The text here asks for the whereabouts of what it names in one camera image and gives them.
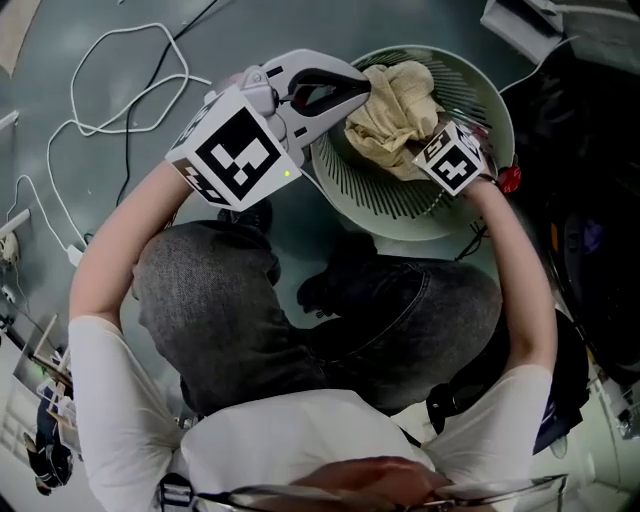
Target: white plastic colander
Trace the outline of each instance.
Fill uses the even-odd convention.
[[[407,60],[429,68],[435,99],[450,114],[461,111],[489,129],[497,168],[510,166],[514,155],[511,118],[500,93],[470,62],[429,46],[395,46],[353,62],[359,70],[374,64],[393,66]],[[344,122],[311,146],[313,167],[334,206],[370,233],[403,241],[446,236],[474,219],[463,199],[442,193],[430,181],[403,182],[363,158],[344,135]]]

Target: gray pants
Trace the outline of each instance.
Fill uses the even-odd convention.
[[[140,323],[182,376],[190,407],[206,416],[341,388],[394,414],[425,400],[486,346],[501,296],[484,273],[379,256],[366,239],[358,247],[343,250],[322,276],[323,297],[341,318],[303,330],[280,309],[277,259],[260,234],[193,223],[149,242],[134,272]]]

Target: beige cloth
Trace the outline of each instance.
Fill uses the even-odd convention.
[[[9,76],[39,5],[40,0],[9,0],[0,11],[0,66]]]
[[[433,77],[426,66],[407,61],[364,70],[369,101],[347,118],[345,135],[365,158],[403,181],[429,179],[412,160],[407,141],[429,141],[444,110],[431,97]]]

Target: white t-shirt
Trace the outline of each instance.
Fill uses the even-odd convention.
[[[153,510],[167,472],[208,493],[288,484],[331,462],[376,456],[421,462],[455,483],[526,478],[551,385],[540,366],[507,372],[423,450],[344,390],[230,407],[184,433],[115,326],[76,318],[69,343],[85,467],[108,512]]]

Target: floor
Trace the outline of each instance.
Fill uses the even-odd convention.
[[[20,174],[33,177],[50,221],[65,245],[79,241],[52,193],[46,175],[46,144],[53,131],[71,117],[69,83],[88,47],[104,32],[149,22],[165,23],[172,32],[195,16],[209,0],[45,0],[43,1],[12,80],[0,71],[0,117],[14,108],[20,122],[13,134],[0,134],[0,212],[13,202],[13,183]],[[427,44],[455,52],[482,69],[498,88],[528,74],[531,64],[482,28],[484,0],[221,0],[221,6],[179,41],[192,72],[217,83],[252,64],[293,48],[307,47],[352,60],[372,50],[403,44]],[[92,54],[78,76],[76,93],[80,117],[96,123],[111,117],[150,77],[165,41],[159,32],[108,39]],[[161,76],[177,72],[170,57]],[[145,99],[136,122],[153,122],[176,84]],[[156,131],[132,137],[132,180],[129,190],[165,154],[176,135],[199,108],[205,87],[189,85],[186,94]],[[114,208],[124,179],[121,136],[83,138],[67,128],[52,148],[56,183],[80,230],[97,229]],[[276,287],[283,309],[298,327],[319,320],[297,306],[295,292],[304,279],[324,269],[343,227],[335,211],[306,181],[298,180],[272,196],[274,225],[270,235],[283,266]],[[20,188],[19,208],[31,208],[32,219],[18,232],[23,259],[21,283],[32,317],[46,325],[57,313],[53,333],[63,342],[68,319],[68,292],[74,268],[47,230],[31,191]],[[213,218],[216,210],[192,197],[177,222]],[[473,236],[463,230],[434,242],[400,244],[377,240],[387,254],[452,258]],[[488,243],[469,261],[496,277]],[[177,375],[155,352],[137,323],[137,305],[128,298],[122,323],[132,350],[179,414]],[[16,325],[30,338],[32,327],[23,318]],[[424,406],[418,404],[398,419],[416,437],[429,435]]]

